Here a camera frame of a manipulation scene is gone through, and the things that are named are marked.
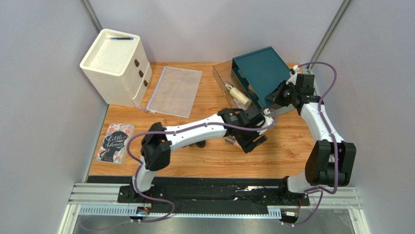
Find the beige square foundation bottle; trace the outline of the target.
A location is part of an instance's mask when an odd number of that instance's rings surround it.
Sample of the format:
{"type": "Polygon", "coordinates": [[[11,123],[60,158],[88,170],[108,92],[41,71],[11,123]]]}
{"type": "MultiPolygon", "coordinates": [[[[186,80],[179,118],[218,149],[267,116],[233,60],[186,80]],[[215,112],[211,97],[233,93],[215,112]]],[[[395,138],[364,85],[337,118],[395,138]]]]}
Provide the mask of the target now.
{"type": "Polygon", "coordinates": [[[254,100],[256,102],[259,102],[260,99],[259,99],[258,95],[256,94],[256,92],[254,90],[252,90],[252,89],[249,89],[249,92],[250,92],[250,94],[252,96],[252,100],[254,100]]]}

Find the cream foundation bottle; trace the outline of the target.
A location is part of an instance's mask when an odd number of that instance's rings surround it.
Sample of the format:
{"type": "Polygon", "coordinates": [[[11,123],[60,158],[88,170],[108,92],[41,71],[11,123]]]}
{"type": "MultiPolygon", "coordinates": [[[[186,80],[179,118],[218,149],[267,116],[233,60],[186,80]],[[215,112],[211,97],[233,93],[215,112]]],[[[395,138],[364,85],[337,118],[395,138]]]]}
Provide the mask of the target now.
{"type": "Polygon", "coordinates": [[[225,87],[227,88],[230,95],[239,101],[244,107],[249,107],[251,105],[251,99],[249,99],[242,91],[234,87],[232,84],[226,82],[225,87]]]}

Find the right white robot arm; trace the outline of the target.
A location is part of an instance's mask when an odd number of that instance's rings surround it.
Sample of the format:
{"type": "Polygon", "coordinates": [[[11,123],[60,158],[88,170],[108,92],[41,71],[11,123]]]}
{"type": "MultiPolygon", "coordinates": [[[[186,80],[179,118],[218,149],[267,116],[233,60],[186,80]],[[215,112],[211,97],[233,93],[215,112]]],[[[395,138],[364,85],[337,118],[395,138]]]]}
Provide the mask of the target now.
{"type": "Polygon", "coordinates": [[[314,94],[314,81],[313,74],[296,73],[265,98],[281,107],[293,106],[315,142],[304,171],[284,179],[284,190],[291,194],[334,194],[347,186],[357,153],[355,145],[346,142],[329,120],[322,97],[314,94]]]}

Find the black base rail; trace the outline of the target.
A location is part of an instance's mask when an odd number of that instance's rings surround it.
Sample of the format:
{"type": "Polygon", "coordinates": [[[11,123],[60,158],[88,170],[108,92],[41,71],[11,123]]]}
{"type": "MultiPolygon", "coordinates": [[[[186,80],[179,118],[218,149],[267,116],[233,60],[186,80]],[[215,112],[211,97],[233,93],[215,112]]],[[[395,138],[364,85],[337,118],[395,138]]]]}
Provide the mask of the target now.
{"type": "Polygon", "coordinates": [[[116,201],[145,204],[154,213],[262,215],[269,206],[310,207],[310,195],[288,191],[280,178],[155,177],[141,196],[130,176],[91,176],[87,183],[118,184],[116,201]]]}

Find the teal makeup drawer box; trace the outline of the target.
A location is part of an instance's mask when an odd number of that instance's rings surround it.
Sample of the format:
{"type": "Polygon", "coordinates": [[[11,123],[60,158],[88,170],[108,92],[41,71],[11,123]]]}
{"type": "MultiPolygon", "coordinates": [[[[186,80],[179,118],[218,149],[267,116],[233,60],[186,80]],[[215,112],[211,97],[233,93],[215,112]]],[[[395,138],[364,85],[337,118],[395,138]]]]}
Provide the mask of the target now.
{"type": "Polygon", "coordinates": [[[279,116],[294,110],[291,105],[279,106],[265,99],[283,80],[291,77],[290,68],[271,46],[234,57],[232,60],[234,68],[239,68],[254,88],[264,109],[274,109],[279,116]]]}

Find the clear drawer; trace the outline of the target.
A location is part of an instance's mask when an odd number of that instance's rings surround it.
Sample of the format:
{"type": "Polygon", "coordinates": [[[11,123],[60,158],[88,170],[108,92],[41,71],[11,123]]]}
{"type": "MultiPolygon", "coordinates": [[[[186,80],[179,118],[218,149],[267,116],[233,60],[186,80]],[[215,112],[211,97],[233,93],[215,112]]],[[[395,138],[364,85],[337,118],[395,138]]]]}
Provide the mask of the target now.
{"type": "Polygon", "coordinates": [[[247,78],[243,75],[242,71],[239,68],[234,68],[233,60],[214,65],[212,69],[216,82],[218,83],[220,89],[224,93],[228,103],[232,108],[245,110],[249,107],[255,106],[260,110],[264,109],[263,105],[260,104],[260,101],[256,102],[252,100],[249,89],[254,90],[254,88],[248,82],[247,78]],[[239,101],[234,99],[225,87],[226,82],[232,84],[234,87],[242,91],[249,99],[251,99],[251,105],[249,107],[244,107],[239,101]]]}

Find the white three-drawer cabinet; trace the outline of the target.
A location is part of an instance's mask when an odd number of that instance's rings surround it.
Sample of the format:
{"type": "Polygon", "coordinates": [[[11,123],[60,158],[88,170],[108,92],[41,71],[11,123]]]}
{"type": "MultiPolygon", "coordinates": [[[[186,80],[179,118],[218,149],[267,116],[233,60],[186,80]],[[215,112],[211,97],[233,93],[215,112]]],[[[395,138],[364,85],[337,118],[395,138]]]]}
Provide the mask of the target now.
{"type": "Polygon", "coordinates": [[[152,77],[151,64],[138,35],[103,29],[80,63],[107,104],[138,108],[152,77]],[[111,40],[133,37],[134,40],[111,40]]]}

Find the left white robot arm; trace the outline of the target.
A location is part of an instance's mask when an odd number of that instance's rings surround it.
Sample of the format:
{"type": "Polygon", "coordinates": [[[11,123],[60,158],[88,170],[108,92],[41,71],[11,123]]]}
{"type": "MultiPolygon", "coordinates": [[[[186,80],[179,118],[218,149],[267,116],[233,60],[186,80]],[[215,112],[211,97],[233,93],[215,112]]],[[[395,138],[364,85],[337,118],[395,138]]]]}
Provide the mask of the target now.
{"type": "Polygon", "coordinates": [[[151,188],[156,173],[170,164],[171,154],[183,147],[214,138],[233,137],[244,153],[252,152],[267,140],[265,132],[277,123],[278,115],[273,109],[259,110],[225,108],[205,119],[164,127],[161,122],[149,130],[131,137],[126,144],[128,155],[139,163],[130,183],[133,199],[148,199],[144,193],[151,188]]]}

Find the clear mesh zipper pouch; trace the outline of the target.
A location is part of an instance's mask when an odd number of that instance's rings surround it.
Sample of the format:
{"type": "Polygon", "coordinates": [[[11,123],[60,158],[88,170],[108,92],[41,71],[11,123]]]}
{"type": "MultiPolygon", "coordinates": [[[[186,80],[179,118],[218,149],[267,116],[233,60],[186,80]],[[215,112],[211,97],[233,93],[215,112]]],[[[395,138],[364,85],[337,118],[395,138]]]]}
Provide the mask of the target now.
{"type": "Polygon", "coordinates": [[[146,113],[160,113],[189,118],[203,72],[165,66],[145,108],[146,113]]]}

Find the pink lip gloss tube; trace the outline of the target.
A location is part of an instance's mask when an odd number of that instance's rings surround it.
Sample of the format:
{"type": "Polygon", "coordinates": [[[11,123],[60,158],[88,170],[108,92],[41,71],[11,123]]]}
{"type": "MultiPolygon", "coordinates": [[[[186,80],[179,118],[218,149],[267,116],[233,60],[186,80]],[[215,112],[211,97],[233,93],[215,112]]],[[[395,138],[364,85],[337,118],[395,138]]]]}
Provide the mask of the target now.
{"type": "Polygon", "coordinates": [[[232,145],[232,146],[234,146],[234,147],[236,147],[236,148],[238,148],[238,149],[242,149],[242,147],[239,145],[237,140],[230,137],[230,136],[225,137],[225,142],[232,145]]]}

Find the Little Women book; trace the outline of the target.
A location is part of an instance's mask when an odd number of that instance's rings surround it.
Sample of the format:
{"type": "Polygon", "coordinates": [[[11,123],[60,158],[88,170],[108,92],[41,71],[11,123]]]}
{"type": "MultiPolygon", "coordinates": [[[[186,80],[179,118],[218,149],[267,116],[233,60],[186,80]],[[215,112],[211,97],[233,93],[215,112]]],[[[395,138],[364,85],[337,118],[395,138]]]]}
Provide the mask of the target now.
{"type": "Polygon", "coordinates": [[[127,143],[134,135],[135,126],[126,123],[111,123],[104,135],[95,160],[123,165],[127,154],[127,143]]]}

